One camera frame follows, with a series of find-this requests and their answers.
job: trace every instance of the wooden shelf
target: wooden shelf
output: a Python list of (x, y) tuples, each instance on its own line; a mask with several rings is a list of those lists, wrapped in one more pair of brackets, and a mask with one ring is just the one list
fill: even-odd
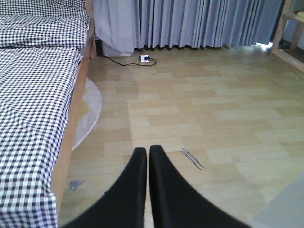
[(290, 67), (296, 68), (298, 71), (304, 73), (304, 63), (298, 60), (297, 58), (291, 56), (290, 54), (284, 52), (283, 49), (277, 49), (271, 51), (269, 56), (276, 61), (281, 60), (285, 64), (288, 64)]
[(300, 20), (293, 12), (282, 13), (282, 17), (285, 17), (286, 20), (296, 20), (297, 22), (304, 23), (304, 21)]
[(291, 11), (291, 5), (293, 3), (293, 0), (285, 0), (283, 12), (280, 17), (280, 21), (278, 24), (278, 27), (275, 32), (275, 38), (273, 41), (272, 49), (270, 50), (269, 57), (271, 57), (273, 60), (281, 61), (287, 64), (290, 67), (293, 67), (297, 71), (300, 71), (301, 73), (304, 73), (304, 63), (301, 62), (299, 59), (295, 58), (294, 56), (291, 56), (287, 52), (285, 52), (282, 49), (278, 49), (280, 40), (282, 38), (282, 34), (284, 32), (286, 23), (288, 20), (295, 20), (298, 22), (296, 31), (294, 33), (293, 39), (291, 41), (291, 46), (288, 52), (292, 53), (294, 50), (297, 49), (297, 45), (299, 43), (299, 40), (301, 38), (302, 32), (304, 30), (304, 21), (298, 19), (293, 11)]

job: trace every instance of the checkered bedsheet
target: checkered bedsheet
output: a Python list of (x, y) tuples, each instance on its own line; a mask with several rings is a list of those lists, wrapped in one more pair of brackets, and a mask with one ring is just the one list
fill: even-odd
[(51, 192), (81, 54), (0, 49), (0, 227), (57, 226)]
[(0, 15), (0, 48), (76, 47), (84, 49), (88, 24), (78, 18)]
[(84, 0), (0, 0), (0, 14), (90, 20)]

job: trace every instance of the curtain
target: curtain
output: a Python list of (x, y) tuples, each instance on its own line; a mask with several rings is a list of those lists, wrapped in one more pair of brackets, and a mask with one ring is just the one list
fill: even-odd
[(93, 0), (92, 3), (97, 36), (117, 50), (133, 52), (134, 48), (144, 46), (219, 48), (268, 44), (281, 1)]

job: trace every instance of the laminate floor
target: laminate floor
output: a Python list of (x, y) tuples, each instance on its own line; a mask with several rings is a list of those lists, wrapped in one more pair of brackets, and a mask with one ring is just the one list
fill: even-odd
[[(144, 50), (115, 59), (137, 62), (140, 54), (157, 66), (91, 61), (103, 109), (73, 151), (60, 225), (109, 189), (138, 146), (162, 145), (198, 192), (243, 221), (304, 170), (304, 82), (260, 47)], [(85, 181), (68, 190), (77, 180)], [(149, 191), (145, 227), (153, 227)]]

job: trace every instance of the electrical cord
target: electrical cord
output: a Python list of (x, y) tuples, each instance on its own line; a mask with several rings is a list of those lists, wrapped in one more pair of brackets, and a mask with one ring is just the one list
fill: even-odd
[(153, 66), (155, 66), (156, 64), (157, 64), (157, 61), (155, 60), (155, 59), (153, 59), (153, 58), (150, 58), (150, 57), (146, 57), (147, 59), (151, 59), (151, 60), (153, 60), (154, 61), (154, 63), (152, 63), (152, 64), (150, 64), (150, 65), (141, 65), (141, 64), (138, 64), (138, 63), (128, 63), (128, 64), (121, 64), (121, 63), (119, 63), (119, 62), (116, 62), (115, 60), (113, 60), (113, 59), (111, 59), (110, 57), (108, 57), (108, 56), (104, 56), (104, 55), (101, 55), (101, 57), (105, 57), (105, 58), (108, 58), (109, 60), (111, 60), (112, 62), (114, 62), (114, 63), (117, 63), (117, 64), (119, 64), (119, 65), (121, 65), (121, 66), (140, 66), (140, 67), (153, 67)]

